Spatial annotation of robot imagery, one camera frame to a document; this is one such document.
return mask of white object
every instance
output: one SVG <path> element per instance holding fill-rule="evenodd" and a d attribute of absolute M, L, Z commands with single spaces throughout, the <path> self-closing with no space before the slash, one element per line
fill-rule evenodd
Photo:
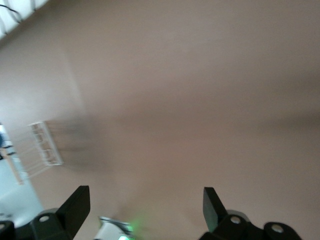
<path fill-rule="evenodd" d="M 35 139 L 42 160 L 47 166 L 62 165 L 64 162 L 57 150 L 54 139 L 46 125 L 46 122 L 36 122 L 29 125 Z"/>
<path fill-rule="evenodd" d="M 129 240 L 130 236 L 126 235 L 118 226 L 110 222 L 102 224 L 95 240 Z"/>

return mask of white screw head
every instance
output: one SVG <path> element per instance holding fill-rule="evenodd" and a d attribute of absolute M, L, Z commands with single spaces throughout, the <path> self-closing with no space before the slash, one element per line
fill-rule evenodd
<path fill-rule="evenodd" d="M 231 220 L 231 222 L 233 222 L 234 224 L 239 224 L 239 223 L 241 223 L 240 218 L 237 217 L 237 216 L 232 216 L 232 217 L 230 218 L 230 220 Z"/>
<path fill-rule="evenodd" d="M 40 217 L 39 222 L 43 223 L 43 222 L 47 221 L 48 219 L 49 219 L 49 216 L 42 216 L 42 217 Z"/>
<path fill-rule="evenodd" d="M 282 234 L 284 232 L 284 229 L 278 224 L 273 224 L 271 226 L 271 228 L 272 228 L 273 231 L 275 231 L 277 233 L 280 233 L 280 234 Z"/>

